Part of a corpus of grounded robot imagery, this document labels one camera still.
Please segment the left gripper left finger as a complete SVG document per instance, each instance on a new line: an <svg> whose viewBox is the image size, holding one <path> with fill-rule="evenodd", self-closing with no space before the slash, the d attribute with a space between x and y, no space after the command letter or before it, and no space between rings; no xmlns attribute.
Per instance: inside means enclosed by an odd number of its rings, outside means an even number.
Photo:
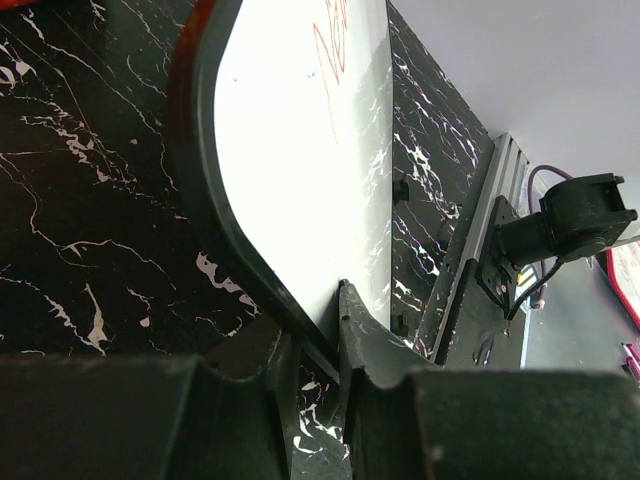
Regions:
<svg viewBox="0 0 640 480"><path fill-rule="evenodd" d="M205 356L202 389L211 395L293 395L299 359L290 333L261 316Z"/></svg>

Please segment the white whiteboard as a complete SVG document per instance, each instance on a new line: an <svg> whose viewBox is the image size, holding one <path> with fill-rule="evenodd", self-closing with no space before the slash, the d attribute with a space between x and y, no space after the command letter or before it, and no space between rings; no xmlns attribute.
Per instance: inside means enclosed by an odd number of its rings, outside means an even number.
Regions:
<svg viewBox="0 0 640 480"><path fill-rule="evenodd" d="M206 205L239 280L335 375L342 281L390 321L386 3L219 1L194 95Z"/></svg>

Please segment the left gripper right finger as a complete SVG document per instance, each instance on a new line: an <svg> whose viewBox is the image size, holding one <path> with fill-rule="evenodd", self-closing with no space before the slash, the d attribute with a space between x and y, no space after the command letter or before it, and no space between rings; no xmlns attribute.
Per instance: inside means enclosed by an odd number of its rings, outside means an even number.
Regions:
<svg viewBox="0 0 640 480"><path fill-rule="evenodd" d="M401 391L398 403L420 415L421 375L435 365L408 347L369 312L356 286L339 283L340 403L350 415L367 385Z"/></svg>

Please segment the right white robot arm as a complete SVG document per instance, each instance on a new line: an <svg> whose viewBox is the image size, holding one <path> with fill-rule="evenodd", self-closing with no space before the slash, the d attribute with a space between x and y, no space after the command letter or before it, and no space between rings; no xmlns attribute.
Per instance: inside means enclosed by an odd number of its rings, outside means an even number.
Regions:
<svg viewBox="0 0 640 480"><path fill-rule="evenodd" d="M639 221L620 187L625 179L613 173L575 177L551 187L539 210L519 217L506 197L496 198L476 273L477 282L512 320L520 307L566 263L597 255L627 239ZM553 266L521 294L520 272L553 258Z"/></svg>

